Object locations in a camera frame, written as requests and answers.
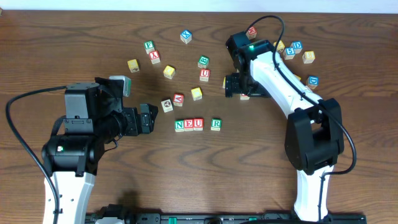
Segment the green R block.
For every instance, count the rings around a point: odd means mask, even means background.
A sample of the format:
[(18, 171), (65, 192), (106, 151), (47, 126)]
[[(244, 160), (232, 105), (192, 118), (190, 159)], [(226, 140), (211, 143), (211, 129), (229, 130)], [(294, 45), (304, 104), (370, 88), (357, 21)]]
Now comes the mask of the green R block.
[(212, 131), (220, 131), (222, 125), (221, 119), (212, 119), (211, 120), (211, 130)]

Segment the red E block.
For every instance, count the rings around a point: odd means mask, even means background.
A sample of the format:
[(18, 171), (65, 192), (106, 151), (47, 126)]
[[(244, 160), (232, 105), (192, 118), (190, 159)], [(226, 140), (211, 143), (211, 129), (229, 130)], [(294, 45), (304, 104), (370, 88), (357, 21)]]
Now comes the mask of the red E block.
[(193, 119), (185, 119), (183, 121), (183, 128), (184, 131), (193, 131), (194, 130)]

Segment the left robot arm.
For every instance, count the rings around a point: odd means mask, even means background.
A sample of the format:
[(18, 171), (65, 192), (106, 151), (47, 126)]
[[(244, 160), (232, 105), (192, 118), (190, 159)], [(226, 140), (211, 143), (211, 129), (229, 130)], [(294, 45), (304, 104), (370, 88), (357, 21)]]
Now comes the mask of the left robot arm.
[(125, 108), (131, 80), (124, 76), (96, 77), (65, 90), (66, 115), (59, 118), (42, 148), (45, 183), (44, 223), (84, 223), (98, 163), (105, 145), (124, 136), (154, 130), (158, 108), (141, 104)]

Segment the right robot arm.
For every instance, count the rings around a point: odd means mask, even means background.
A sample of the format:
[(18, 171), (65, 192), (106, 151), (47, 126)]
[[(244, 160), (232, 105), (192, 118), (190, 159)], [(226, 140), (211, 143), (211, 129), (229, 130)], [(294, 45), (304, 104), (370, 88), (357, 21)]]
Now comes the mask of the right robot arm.
[(327, 174), (344, 151), (340, 105), (298, 81), (268, 40), (251, 42), (238, 32), (225, 46), (237, 69), (226, 76), (225, 95), (270, 97), (277, 103), (287, 118), (285, 153), (297, 171), (294, 212), (303, 221), (324, 221)]

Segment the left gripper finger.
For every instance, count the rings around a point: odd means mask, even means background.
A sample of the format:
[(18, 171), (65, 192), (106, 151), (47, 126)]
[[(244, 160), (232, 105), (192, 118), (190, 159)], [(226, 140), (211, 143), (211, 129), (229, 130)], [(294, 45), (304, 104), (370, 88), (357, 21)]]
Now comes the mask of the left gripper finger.
[(159, 109), (157, 106), (151, 105), (151, 104), (147, 104), (147, 110), (148, 110), (148, 114), (149, 114), (149, 119), (152, 123), (155, 123), (155, 119), (158, 115)]
[(153, 132), (154, 123), (149, 119), (149, 114), (147, 110), (147, 104), (140, 104), (141, 109), (141, 128), (144, 134), (149, 134)]

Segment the red I block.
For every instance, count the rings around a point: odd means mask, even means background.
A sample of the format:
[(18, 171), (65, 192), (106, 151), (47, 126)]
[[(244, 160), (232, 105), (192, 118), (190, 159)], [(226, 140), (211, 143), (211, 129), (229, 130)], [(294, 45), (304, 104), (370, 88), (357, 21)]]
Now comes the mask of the red I block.
[(250, 97), (247, 95), (244, 95), (244, 94), (240, 95), (240, 100), (249, 100), (249, 99), (250, 99)]

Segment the green N block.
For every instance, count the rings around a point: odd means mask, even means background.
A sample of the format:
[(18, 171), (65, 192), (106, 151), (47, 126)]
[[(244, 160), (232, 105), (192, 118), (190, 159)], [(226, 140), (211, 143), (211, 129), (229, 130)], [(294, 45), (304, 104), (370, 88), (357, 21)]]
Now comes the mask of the green N block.
[(174, 122), (174, 129), (175, 129), (176, 133), (184, 132), (185, 131), (184, 130), (184, 121), (183, 120), (176, 120)]

